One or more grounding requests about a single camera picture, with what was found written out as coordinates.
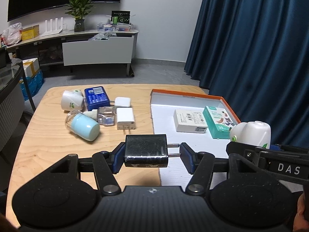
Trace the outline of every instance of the white router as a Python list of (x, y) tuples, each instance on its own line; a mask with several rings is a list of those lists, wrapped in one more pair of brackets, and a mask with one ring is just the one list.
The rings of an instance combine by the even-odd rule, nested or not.
[(63, 17), (60, 18), (60, 28), (58, 29), (58, 18), (55, 18), (55, 29), (53, 30), (53, 20), (50, 20), (49, 30), (47, 28), (47, 20), (45, 20), (45, 32), (41, 36), (59, 34), (63, 30)]

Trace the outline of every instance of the wall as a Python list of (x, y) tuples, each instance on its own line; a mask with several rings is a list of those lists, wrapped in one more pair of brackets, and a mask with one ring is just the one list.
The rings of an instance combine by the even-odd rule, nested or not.
[[(121, 0), (114, 4), (95, 4), (93, 11), (85, 19), (86, 29), (95, 29), (97, 23), (106, 21), (111, 10), (130, 10), (131, 23), (140, 31), (137, 41), (137, 57), (146, 59), (185, 62), (189, 52), (194, 28), (202, 0)], [(7, 26), (8, 0), (0, 0), (0, 32)], [(74, 19), (64, 14), (64, 8), (55, 8), (33, 13), (10, 23), (21, 22), (23, 27), (40, 24), (44, 31), (44, 21), (64, 17), (69, 30), (74, 28)]]

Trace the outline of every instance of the baseboard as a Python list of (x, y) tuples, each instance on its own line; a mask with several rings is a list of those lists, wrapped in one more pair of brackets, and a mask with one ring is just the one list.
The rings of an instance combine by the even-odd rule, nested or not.
[(158, 60), (158, 59), (146, 59), (146, 58), (134, 58), (133, 64), (147, 64), (147, 65), (169, 65), (169, 66), (180, 66), (184, 67), (185, 62), (169, 61), (169, 60)]

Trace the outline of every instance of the green plant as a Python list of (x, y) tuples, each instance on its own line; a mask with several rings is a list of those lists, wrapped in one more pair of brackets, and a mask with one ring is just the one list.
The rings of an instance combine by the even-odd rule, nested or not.
[(83, 19), (84, 16), (88, 15), (91, 11), (93, 5), (91, 5), (91, 0), (69, 0), (70, 3), (67, 4), (69, 8), (66, 14), (69, 14), (75, 18), (75, 20)]

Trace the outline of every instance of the drawer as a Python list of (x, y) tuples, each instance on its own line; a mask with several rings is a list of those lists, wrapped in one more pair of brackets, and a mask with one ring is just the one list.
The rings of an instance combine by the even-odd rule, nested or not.
[(68, 65), (131, 63), (134, 38), (62, 43), (63, 62)]

